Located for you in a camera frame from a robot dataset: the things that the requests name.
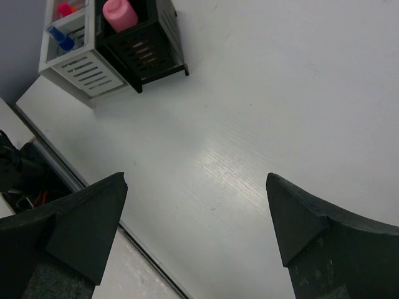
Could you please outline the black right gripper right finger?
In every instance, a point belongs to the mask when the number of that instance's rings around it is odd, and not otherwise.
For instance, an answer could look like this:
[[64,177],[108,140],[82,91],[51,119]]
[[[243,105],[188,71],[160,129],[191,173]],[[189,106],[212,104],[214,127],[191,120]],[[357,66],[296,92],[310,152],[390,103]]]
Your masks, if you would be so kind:
[[398,227],[270,173],[266,191],[296,298],[398,298]]

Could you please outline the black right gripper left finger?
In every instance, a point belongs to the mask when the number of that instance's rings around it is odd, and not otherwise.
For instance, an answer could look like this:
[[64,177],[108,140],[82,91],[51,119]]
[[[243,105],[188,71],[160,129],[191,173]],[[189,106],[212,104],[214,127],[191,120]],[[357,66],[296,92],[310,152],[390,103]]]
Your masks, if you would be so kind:
[[128,186],[118,172],[1,219],[1,298],[92,298],[101,284]]

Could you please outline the clear glue bottle blue cap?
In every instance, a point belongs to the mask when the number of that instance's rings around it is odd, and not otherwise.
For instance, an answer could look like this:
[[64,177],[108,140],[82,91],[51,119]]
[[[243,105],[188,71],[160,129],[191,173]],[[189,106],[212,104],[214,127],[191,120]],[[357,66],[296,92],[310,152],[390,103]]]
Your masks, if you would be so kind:
[[56,26],[47,26],[46,32],[56,41],[57,45],[64,52],[69,52],[75,48],[75,41],[71,39],[67,34],[56,28]]

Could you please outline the pink highlighter marker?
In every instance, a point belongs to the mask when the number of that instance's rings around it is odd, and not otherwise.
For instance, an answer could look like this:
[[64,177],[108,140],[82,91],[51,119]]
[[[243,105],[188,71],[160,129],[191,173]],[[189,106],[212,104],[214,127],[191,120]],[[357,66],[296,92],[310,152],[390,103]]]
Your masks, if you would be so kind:
[[57,6],[57,11],[61,17],[66,17],[71,15],[74,12],[74,9],[70,4],[65,2]]

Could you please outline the orange highlighter marker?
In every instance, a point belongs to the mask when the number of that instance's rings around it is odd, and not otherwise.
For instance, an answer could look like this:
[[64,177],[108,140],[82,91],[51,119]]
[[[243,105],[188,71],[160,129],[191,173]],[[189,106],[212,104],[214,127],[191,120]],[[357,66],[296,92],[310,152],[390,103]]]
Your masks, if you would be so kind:
[[77,12],[86,6],[86,0],[70,0],[68,4],[72,12]]

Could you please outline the pink capped crayon tube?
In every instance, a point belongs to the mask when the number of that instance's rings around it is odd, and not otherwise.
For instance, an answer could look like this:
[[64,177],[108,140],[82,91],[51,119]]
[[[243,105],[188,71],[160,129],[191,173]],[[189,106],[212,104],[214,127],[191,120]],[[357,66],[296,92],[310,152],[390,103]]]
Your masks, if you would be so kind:
[[122,32],[139,22],[138,14],[128,0],[108,0],[102,13],[115,32]]

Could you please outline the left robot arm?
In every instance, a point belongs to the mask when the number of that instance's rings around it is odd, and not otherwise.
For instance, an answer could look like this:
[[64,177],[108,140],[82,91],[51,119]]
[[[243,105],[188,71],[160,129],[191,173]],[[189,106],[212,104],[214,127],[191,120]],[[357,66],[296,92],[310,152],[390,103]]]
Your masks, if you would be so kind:
[[17,149],[1,131],[1,195],[15,213],[70,194],[72,190],[32,142]]

